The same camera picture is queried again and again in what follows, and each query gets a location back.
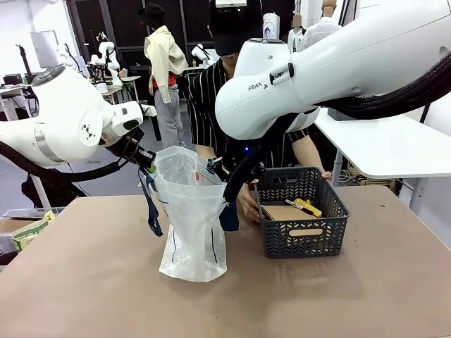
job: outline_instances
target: blue strap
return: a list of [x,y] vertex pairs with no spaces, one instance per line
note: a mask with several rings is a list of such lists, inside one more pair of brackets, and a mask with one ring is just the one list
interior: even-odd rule
[[152,201],[152,198],[150,197],[150,193],[147,191],[149,184],[151,184],[152,189],[156,191],[155,181],[152,177],[150,177],[150,175],[144,168],[141,167],[140,171],[146,177],[146,183],[143,183],[141,176],[138,175],[141,181],[142,191],[144,192],[144,196],[146,197],[147,205],[149,207],[149,219],[147,222],[149,223],[150,229],[154,232],[154,234],[158,237],[161,237],[163,236],[163,232],[161,231],[160,223],[158,222],[159,213],[154,202]]

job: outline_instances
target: table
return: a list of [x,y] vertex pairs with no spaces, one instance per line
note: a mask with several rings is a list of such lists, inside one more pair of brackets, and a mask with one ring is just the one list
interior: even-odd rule
[[158,272],[168,221],[156,237],[143,196],[76,199],[0,273],[0,337],[451,335],[450,251],[387,188],[337,191],[339,256],[267,259],[242,222],[210,283]]
[[186,67],[185,68],[185,74],[186,74],[186,78],[188,83],[190,83],[190,76],[191,75],[197,75],[200,74],[202,71],[206,70],[206,68],[204,67],[200,67],[200,66],[196,66],[196,67]]
[[[23,90],[27,87],[31,87],[31,86],[24,84],[24,85],[14,86],[14,87],[10,87],[10,88],[0,88],[0,107],[2,108],[3,112],[5,113],[6,119],[8,121],[11,121],[11,118],[9,117],[9,115],[6,112],[6,107],[4,106],[2,95],[24,96]],[[32,115],[31,115],[30,109],[28,108],[27,104],[25,104],[25,110],[27,111],[28,116],[31,118]]]
[[101,93],[102,96],[109,96],[111,100],[111,104],[116,104],[116,100],[114,99],[114,94],[117,92],[120,92],[122,90],[122,87],[119,86],[108,86],[108,91],[106,93]]
[[335,121],[322,108],[315,123],[337,147],[333,185],[343,155],[365,176],[416,178],[410,208],[418,213],[429,177],[451,176],[451,137],[399,115],[382,120]]
[[138,80],[138,79],[140,79],[141,78],[141,76],[127,76],[127,77],[122,77],[121,78],[121,80],[122,81],[124,81],[124,82],[131,82],[131,83],[133,83],[133,89],[135,90],[135,97],[136,97],[136,101],[140,101],[139,99],[138,99],[138,92],[137,92],[137,90],[136,90],[136,84],[135,84],[135,81],[136,80]]

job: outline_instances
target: yellow object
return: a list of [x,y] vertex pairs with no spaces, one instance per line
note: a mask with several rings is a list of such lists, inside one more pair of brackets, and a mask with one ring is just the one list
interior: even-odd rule
[[309,209],[316,218],[320,218],[323,215],[322,211],[318,210],[317,208],[315,208],[314,206],[312,206],[311,204],[302,199],[295,199],[295,203],[298,206],[303,206],[304,208]]
[[54,213],[49,211],[41,220],[37,220],[13,232],[13,242],[17,251],[21,252],[54,219]]

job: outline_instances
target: gray plastic basket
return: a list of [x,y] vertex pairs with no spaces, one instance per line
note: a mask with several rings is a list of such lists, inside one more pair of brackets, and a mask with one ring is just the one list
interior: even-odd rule
[[[268,258],[335,256],[340,253],[349,212],[321,171],[313,167],[268,169],[259,178],[257,202],[286,205],[285,200],[309,199],[323,212],[314,220],[277,221],[261,218],[265,254]],[[321,234],[292,236],[293,230],[321,229]]]

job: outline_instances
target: black cable bundle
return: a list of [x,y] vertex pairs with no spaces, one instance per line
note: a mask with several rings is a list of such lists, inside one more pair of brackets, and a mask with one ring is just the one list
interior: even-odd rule
[[23,169],[27,173],[48,179],[64,182],[84,182],[89,180],[95,180],[97,178],[110,175],[119,171],[123,165],[119,165],[118,162],[113,162],[105,165],[102,168],[86,171],[83,173],[60,173],[50,169],[45,169],[32,161],[24,157],[21,153],[11,148],[6,143],[0,141],[0,155],[5,156],[8,160],[16,164],[20,169]]
[[419,79],[394,92],[368,97],[324,101],[317,106],[333,108],[358,120],[389,118],[431,104],[451,92],[451,53]]

